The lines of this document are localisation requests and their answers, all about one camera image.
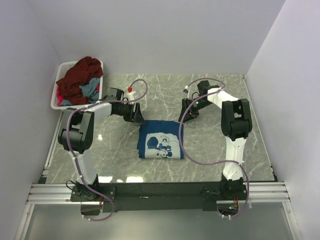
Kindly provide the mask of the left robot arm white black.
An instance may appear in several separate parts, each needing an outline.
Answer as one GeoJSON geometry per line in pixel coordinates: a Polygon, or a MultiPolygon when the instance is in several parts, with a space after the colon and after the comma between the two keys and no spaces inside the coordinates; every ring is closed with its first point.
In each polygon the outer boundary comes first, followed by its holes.
{"type": "Polygon", "coordinates": [[[130,123],[143,125],[138,101],[145,95],[128,87],[127,93],[111,87],[108,94],[95,103],[80,108],[68,107],[58,133],[58,143],[69,153],[75,171],[76,185],[88,201],[100,195],[98,174],[93,166],[90,148],[94,139],[95,122],[112,115],[130,123]]]}

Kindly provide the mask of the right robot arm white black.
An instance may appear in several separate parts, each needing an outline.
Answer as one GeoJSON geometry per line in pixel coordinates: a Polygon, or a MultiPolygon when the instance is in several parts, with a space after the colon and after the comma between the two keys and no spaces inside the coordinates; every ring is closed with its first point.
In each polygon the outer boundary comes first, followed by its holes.
{"type": "Polygon", "coordinates": [[[199,116],[199,110],[211,104],[220,108],[220,126],[226,142],[225,160],[212,163],[199,162],[194,159],[192,161],[203,166],[224,163],[219,193],[222,198],[230,200],[240,193],[248,192],[244,185],[244,178],[248,176],[243,168],[243,155],[247,138],[253,128],[250,103],[246,98],[240,99],[225,92],[226,84],[210,77],[192,81],[185,86],[183,91],[189,95],[190,87],[195,83],[197,83],[198,97],[195,99],[186,97],[181,100],[181,113],[178,119],[179,145],[184,155],[190,159],[182,142],[183,124],[196,119],[199,116]]]}

